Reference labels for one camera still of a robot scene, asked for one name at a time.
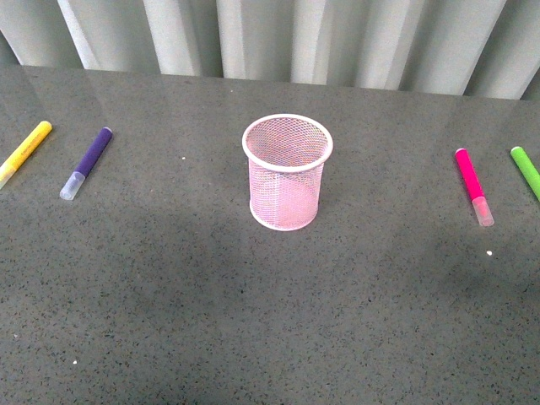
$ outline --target pink mesh pen holder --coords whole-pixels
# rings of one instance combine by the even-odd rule
[[[333,148],[328,130],[305,116],[265,116],[246,129],[242,147],[250,162],[255,219],[273,230],[298,230],[311,222]]]

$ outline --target green marker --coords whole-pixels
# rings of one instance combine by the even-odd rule
[[[514,158],[517,167],[520,168],[526,182],[529,183],[532,191],[536,194],[538,201],[540,201],[540,175],[525,153],[525,150],[521,146],[516,146],[512,148],[510,154]]]

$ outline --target clear marker cap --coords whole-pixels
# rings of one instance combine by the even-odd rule
[[[62,200],[73,200],[78,192],[78,189],[83,185],[83,181],[85,179],[86,177],[84,177],[78,171],[74,171],[67,180],[66,185],[60,191],[60,198]]]
[[[14,175],[15,171],[15,168],[8,162],[4,162],[4,164],[0,166],[0,190],[2,190],[2,187],[4,187],[8,180],[11,179],[11,176]]]
[[[491,215],[491,211],[489,210],[486,197],[476,197],[472,200],[472,206],[474,207],[474,212],[476,213],[480,225],[491,226],[495,223],[493,215]]]

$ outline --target curtain fold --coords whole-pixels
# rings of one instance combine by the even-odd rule
[[[3,0],[0,66],[540,98],[538,0]]]

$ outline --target countertop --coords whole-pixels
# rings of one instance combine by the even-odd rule
[[[294,232],[251,216],[240,144],[281,112],[334,140]],[[540,102],[0,69],[0,161],[42,120],[0,191],[0,403],[540,402],[540,204],[509,153],[540,165]]]

